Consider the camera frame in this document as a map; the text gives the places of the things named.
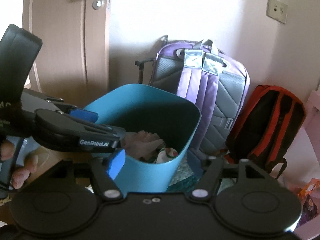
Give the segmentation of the pink tissue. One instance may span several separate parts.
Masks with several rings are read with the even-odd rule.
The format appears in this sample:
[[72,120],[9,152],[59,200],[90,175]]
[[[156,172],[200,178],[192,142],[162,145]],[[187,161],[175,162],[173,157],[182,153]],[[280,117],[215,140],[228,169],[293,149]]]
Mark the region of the pink tissue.
[[165,146],[158,134],[146,131],[126,132],[120,144],[128,156],[146,161],[155,157],[157,151]]

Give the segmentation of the beige wall socket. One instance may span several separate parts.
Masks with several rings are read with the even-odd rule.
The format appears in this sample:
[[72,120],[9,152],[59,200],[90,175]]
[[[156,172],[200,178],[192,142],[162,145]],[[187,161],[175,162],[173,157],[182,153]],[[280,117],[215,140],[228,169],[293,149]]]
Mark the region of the beige wall socket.
[[282,24],[287,22],[288,6],[278,0],[267,0],[266,16]]

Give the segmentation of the teal white zigzag quilt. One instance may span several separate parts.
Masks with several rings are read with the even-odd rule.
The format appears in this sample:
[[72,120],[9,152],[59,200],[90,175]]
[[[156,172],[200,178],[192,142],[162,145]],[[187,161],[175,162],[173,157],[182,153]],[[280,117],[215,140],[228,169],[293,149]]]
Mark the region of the teal white zigzag quilt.
[[215,158],[224,157],[226,153],[225,149],[223,149],[214,155],[205,155],[202,159],[193,152],[188,151],[178,166],[166,193],[192,191],[211,161]]

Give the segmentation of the teal plastic trash bin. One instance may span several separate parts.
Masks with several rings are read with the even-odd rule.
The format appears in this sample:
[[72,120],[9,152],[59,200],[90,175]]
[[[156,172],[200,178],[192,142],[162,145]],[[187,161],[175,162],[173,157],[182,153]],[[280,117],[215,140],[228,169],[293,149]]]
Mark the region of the teal plastic trash bin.
[[161,89],[129,84],[85,107],[97,124],[122,127],[124,166],[115,178],[123,193],[165,192],[200,122],[190,101]]

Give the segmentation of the red black backpack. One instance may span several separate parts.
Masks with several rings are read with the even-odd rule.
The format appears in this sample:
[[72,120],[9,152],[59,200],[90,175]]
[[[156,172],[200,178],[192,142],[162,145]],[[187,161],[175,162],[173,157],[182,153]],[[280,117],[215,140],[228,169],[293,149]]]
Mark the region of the red black backpack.
[[306,118],[303,102],[289,90],[258,85],[236,119],[227,139],[229,163],[249,159],[267,173],[281,165],[287,168],[285,154]]

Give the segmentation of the purple grey backpack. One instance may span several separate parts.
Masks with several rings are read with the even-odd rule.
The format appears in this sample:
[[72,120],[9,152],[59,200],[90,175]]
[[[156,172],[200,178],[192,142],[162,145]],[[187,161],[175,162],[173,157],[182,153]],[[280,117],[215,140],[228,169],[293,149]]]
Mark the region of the purple grey backpack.
[[190,143],[200,159],[225,146],[241,111],[250,79],[240,62],[213,46],[211,40],[169,41],[153,61],[150,85],[194,103],[201,120]]

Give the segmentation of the orange snack packet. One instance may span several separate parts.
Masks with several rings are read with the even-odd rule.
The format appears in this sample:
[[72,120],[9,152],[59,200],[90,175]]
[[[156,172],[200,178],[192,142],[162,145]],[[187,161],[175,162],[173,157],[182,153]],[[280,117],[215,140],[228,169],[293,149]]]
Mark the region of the orange snack packet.
[[307,185],[298,193],[298,198],[302,202],[302,215],[298,226],[305,224],[319,215],[319,204],[316,204],[312,194],[319,188],[319,179],[312,178]]

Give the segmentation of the white green plastic bag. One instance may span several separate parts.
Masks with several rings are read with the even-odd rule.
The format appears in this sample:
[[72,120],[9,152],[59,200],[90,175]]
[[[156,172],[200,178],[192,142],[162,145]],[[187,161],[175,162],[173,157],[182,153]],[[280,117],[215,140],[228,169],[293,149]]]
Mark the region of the white green plastic bag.
[[179,153],[174,148],[161,148],[159,154],[157,155],[156,160],[154,161],[154,164],[161,164],[169,162],[173,159],[175,159]]

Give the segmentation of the beige wooden door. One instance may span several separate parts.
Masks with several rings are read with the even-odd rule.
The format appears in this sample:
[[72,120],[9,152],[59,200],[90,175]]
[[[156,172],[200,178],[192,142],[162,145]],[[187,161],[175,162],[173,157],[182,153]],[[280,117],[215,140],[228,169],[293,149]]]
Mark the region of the beige wooden door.
[[24,0],[23,27],[42,48],[33,90],[84,107],[108,92],[110,0]]

